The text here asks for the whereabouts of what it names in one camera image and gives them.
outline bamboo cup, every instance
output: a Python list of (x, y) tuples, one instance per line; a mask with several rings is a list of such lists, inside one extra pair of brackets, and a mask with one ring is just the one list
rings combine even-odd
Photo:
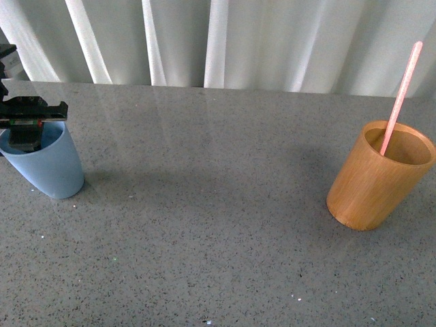
[(328, 210), (355, 230), (378, 227), (436, 162), (431, 140), (400, 123), (380, 155), (387, 124), (373, 121), (362, 128), (327, 195)]

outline orange cup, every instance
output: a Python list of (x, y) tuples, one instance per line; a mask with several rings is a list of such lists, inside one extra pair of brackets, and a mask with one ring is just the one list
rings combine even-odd
[(380, 155), (387, 124), (372, 121), (362, 128), (327, 195), (328, 210), (355, 230), (378, 227), (436, 162), (431, 140), (400, 123)]

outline cup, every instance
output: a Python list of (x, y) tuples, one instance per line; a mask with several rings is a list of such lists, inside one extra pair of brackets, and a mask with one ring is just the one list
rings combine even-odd
[(36, 188), (55, 199), (73, 196), (83, 186), (76, 147), (62, 121), (44, 124), (41, 150), (25, 153), (9, 146), (10, 130), (0, 134), (0, 152)]
[(387, 124), (372, 121), (362, 128), (327, 195), (333, 217), (355, 230), (378, 227), (436, 162), (431, 140), (400, 123), (380, 155)]

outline drinking straw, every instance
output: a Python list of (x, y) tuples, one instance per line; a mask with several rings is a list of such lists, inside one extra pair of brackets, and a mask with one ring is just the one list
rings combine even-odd
[(396, 95), (394, 108), (392, 109), (392, 113), (390, 114), (390, 118), (388, 121), (388, 126), (386, 127), (386, 132), (384, 134), (383, 143), (381, 144), (380, 154), (384, 155), (386, 149), (388, 148), (389, 140), (394, 131), (394, 126), (396, 123), (396, 119), (400, 113), (401, 105), (403, 104), (403, 100), (406, 96), (407, 89), (409, 88), (411, 76), (414, 73), (416, 63), (418, 61), (418, 57), (420, 56), (422, 49), (422, 42), (416, 42), (414, 47), (411, 50), (409, 61), (407, 62), (406, 70), (404, 72), (403, 80), (400, 84), (400, 89), (398, 90), (398, 94)]

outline table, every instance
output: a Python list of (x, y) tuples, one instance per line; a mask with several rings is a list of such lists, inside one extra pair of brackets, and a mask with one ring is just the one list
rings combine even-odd
[[(357, 232), (328, 190), (394, 99), (6, 81), (69, 104), (53, 200), (0, 160), (0, 326), (432, 326), (436, 169)], [(436, 102), (399, 121), (436, 140)]]

